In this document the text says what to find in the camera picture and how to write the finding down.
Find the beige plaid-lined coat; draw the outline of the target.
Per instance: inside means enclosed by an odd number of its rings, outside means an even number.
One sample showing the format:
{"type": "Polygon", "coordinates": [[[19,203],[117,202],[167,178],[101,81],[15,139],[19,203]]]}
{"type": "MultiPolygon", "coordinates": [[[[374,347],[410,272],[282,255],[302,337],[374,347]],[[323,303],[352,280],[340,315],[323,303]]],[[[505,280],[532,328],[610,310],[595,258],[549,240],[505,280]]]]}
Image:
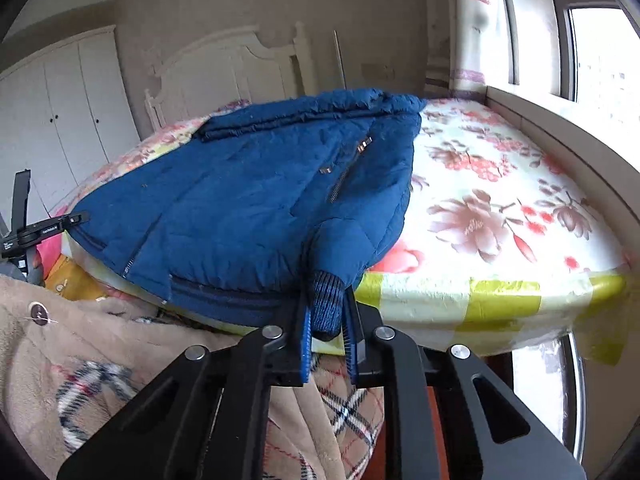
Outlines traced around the beige plaid-lined coat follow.
{"type": "MultiPolygon", "coordinates": [[[[53,479],[219,479],[206,436],[235,338],[116,298],[73,301],[1,281],[1,474],[53,479]]],[[[337,356],[300,388],[270,393],[266,479],[382,477],[384,394],[358,389],[337,356]]]]}

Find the wall socket panel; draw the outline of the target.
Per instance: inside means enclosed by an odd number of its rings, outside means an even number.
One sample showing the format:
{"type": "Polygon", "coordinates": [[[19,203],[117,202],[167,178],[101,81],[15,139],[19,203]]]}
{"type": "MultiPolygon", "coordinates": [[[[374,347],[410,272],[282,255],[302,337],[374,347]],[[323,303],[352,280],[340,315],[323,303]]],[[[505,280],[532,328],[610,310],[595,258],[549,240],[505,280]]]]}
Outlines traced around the wall socket panel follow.
{"type": "Polygon", "coordinates": [[[395,79],[393,66],[380,63],[362,63],[361,75],[365,80],[370,81],[391,81],[395,79]]]}

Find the floral bed quilt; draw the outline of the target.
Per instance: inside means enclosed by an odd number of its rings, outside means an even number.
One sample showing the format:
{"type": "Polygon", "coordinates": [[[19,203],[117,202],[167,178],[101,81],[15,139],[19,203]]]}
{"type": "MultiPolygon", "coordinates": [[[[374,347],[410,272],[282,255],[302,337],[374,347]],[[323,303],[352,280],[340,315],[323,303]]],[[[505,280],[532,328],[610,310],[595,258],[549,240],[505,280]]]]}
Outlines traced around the floral bed quilt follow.
{"type": "MultiPolygon", "coordinates": [[[[589,354],[614,362],[631,282],[626,250],[582,189],[551,155],[490,108],[424,101],[411,191],[397,242],[354,294],[420,344],[462,342],[501,353],[577,330],[589,354]]],[[[186,144],[216,112],[155,133],[94,174],[70,201],[186,144]]],[[[172,306],[124,280],[68,234],[70,255],[108,284],[172,306]]]]}

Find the white window sill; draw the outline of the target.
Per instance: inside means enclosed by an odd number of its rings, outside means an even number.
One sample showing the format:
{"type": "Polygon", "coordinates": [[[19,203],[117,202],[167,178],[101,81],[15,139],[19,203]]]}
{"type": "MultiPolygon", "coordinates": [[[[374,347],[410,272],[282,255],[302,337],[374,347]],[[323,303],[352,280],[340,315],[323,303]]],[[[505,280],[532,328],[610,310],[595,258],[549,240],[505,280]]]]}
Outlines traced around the white window sill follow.
{"type": "Polygon", "coordinates": [[[615,140],[596,114],[515,84],[486,89],[486,103],[552,154],[627,248],[639,249],[639,143],[615,140]]]}

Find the sailboat print curtain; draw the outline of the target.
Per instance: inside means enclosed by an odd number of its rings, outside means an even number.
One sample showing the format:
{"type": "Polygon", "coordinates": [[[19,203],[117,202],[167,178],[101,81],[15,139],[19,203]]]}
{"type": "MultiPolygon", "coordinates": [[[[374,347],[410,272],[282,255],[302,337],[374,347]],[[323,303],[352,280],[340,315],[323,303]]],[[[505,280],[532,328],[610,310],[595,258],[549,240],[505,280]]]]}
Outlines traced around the sailboat print curtain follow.
{"type": "Polygon", "coordinates": [[[506,0],[426,0],[430,98],[483,101],[486,88],[513,76],[506,0]]]}

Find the blue quilted down jacket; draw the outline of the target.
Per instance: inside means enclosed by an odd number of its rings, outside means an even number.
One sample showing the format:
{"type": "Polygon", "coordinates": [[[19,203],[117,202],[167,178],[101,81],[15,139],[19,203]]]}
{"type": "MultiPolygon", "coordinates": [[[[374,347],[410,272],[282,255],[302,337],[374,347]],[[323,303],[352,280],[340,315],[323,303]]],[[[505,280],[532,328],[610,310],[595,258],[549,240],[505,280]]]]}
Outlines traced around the blue quilted down jacket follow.
{"type": "Polygon", "coordinates": [[[346,292],[400,237],[424,101],[378,89],[256,104],[90,192],[72,239],[159,300],[235,325],[305,299],[334,338],[346,292]]]}

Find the window frame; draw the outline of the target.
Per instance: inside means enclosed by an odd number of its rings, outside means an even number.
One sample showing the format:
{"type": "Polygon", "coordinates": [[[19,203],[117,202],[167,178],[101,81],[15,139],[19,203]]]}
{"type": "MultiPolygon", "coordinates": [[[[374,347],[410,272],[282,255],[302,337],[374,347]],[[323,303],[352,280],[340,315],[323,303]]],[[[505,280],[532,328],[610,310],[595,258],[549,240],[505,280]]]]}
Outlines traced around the window frame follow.
{"type": "Polygon", "coordinates": [[[639,0],[503,0],[514,84],[629,119],[639,101],[639,0]]]}

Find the white wooden headboard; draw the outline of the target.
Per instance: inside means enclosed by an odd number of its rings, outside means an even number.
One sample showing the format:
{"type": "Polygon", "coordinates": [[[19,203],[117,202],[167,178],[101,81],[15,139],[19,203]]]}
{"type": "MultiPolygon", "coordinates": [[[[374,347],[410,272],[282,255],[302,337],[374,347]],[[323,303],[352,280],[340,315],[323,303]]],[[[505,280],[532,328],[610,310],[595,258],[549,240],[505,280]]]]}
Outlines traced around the white wooden headboard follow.
{"type": "Polygon", "coordinates": [[[268,48],[257,26],[213,32],[184,47],[160,66],[160,91],[144,92],[155,131],[213,113],[233,101],[250,104],[297,99],[319,92],[311,42],[303,23],[291,42],[268,48]]]}

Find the pink cloth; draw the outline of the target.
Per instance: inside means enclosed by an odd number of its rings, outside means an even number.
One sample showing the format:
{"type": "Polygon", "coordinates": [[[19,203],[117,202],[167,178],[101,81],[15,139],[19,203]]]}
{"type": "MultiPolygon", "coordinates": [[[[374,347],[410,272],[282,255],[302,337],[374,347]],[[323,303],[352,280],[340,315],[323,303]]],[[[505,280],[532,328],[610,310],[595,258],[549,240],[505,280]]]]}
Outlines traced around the pink cloth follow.
{"type": "Polygon", "coordinates": [[[38,254],[43,267],[43,276],[47,278],[55,268],[58,260],[65,259],[63,252],[64,235],[58,234],[44,240],[37,246],[38,254]]]}

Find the white wardrobe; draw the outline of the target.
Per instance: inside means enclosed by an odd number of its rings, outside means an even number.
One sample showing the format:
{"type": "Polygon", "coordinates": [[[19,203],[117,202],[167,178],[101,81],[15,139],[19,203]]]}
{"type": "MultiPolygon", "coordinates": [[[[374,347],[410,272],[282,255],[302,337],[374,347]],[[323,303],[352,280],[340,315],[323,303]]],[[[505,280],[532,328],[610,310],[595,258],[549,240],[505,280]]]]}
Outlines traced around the white wardrobe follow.
{"type": "Polygon", "coordinates": [[[1,73],[1,218],[30,171],[27,220],[48,218],[96,170],[140,142],[107,26],[51,44],[1,73]]]}

